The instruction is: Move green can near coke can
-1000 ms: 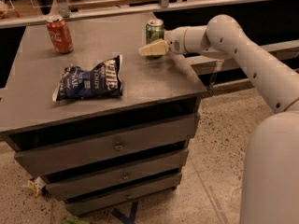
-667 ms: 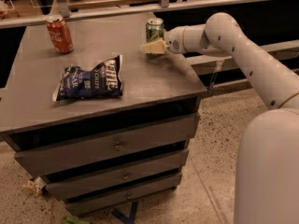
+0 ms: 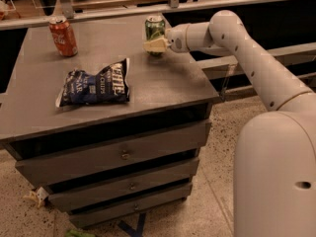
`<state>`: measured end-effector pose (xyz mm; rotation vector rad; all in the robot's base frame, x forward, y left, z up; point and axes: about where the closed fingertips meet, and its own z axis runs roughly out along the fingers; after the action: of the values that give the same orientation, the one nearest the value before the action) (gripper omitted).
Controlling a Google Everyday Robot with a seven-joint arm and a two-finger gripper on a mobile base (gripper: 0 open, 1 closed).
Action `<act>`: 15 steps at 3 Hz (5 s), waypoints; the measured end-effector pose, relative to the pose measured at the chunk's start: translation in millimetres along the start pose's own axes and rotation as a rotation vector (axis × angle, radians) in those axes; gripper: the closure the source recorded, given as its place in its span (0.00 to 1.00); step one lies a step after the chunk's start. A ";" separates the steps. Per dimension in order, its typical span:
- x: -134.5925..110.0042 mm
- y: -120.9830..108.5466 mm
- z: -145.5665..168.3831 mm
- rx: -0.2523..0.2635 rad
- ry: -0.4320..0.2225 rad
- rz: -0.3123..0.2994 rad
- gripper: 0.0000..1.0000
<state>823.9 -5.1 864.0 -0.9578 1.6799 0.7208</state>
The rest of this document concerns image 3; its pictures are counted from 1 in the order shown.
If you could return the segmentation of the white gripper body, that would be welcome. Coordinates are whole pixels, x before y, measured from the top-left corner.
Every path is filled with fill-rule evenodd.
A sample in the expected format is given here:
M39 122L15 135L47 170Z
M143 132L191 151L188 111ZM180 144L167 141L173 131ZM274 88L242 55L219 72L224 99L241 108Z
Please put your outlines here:
M189 52L187 45L187 29L188 24L181 24L165 31L165 37L169 43L169 47L177 52Z

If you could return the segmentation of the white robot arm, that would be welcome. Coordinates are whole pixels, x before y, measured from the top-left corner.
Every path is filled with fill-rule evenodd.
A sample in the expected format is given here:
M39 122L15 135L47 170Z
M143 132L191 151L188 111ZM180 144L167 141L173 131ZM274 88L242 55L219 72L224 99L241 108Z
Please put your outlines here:
M235 56L266 112L242 128L234 156L234 237L316 237L316 93L255 42L233 12L182 24L147 51Z

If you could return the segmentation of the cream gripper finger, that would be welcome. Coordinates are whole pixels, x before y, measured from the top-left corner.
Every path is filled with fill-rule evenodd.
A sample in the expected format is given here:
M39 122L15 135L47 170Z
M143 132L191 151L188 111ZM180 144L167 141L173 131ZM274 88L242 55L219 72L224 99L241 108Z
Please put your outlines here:
M143 48L147 52L163 53L167 50L168 46L169 46L168 40L165 39L164 37L147 40L143 43Z

